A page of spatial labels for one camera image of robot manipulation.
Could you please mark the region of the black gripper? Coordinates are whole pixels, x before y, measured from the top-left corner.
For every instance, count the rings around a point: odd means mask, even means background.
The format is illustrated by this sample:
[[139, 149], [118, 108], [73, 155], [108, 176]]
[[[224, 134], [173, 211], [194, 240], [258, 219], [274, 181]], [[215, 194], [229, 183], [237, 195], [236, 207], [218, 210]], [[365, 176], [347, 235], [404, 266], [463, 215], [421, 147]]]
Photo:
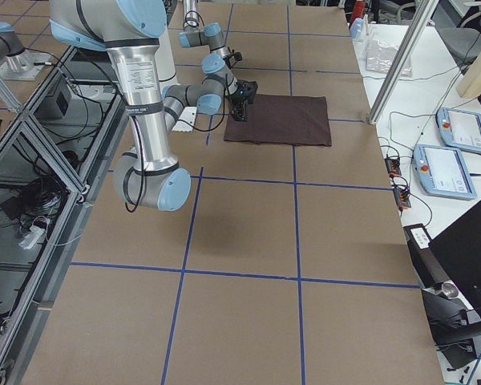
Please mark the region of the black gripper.
[[229, 109], [232, 118], [237, 122], [248, 120], [248, 104], [253, 104], [257, 89], [257, 81], [236, 79], [233, 82], [234, 92], [228, 91]]
[[228, 51], [228, 54], [224, 57], [228, 68], [234, 68], [242, 60], [243, 56], [239, 51]]

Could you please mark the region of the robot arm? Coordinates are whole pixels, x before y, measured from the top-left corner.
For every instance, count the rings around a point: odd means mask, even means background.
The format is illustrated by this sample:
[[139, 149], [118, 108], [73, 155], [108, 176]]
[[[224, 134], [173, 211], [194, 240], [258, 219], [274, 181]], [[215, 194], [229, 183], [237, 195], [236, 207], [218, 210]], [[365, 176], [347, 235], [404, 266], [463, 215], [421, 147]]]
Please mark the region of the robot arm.
[[119, 159], [115, 191], [128, 211], [151, 207], [176, 211], [188, 199], [189, 172], [180, 167], [169, 135], [188, 107], [214, 115], [228, 107], [236, 121], [247, 120], [257, 83], [238, 79], [231, 59], [241, 54], [225, 45], [220, 24], [204, 24], [195, 1], [183, 3], [183, 48], [209, 48], [201, 64], [204, 80], [180, 85], [168, 38], [162, 1], [52, 1], [51, 32], [61, 43], [108, 54], [132, 125], [134, 145]]
[[234, 51], [226, 44], [225, 33], [218, 22], [205, 24], [198, 12], [198, 1], [184, 0], [182, 31], [179, 42], [183, 48], [205, 47], [212, 54], [219, 55], [228, 68], [233, 68], [243, 60], [239, 51]]

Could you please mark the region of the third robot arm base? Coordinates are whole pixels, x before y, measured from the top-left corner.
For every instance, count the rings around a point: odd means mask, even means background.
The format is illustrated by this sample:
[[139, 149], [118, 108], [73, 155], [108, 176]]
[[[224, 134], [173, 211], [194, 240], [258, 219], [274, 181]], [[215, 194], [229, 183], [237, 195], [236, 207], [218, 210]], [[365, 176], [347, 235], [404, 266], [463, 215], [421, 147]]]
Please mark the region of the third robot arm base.
[[14, 28], [0, 22], [0, 76], [6, 80], [33, 81], [44, 67], [49, 67], [51, 56], [24, 47]]

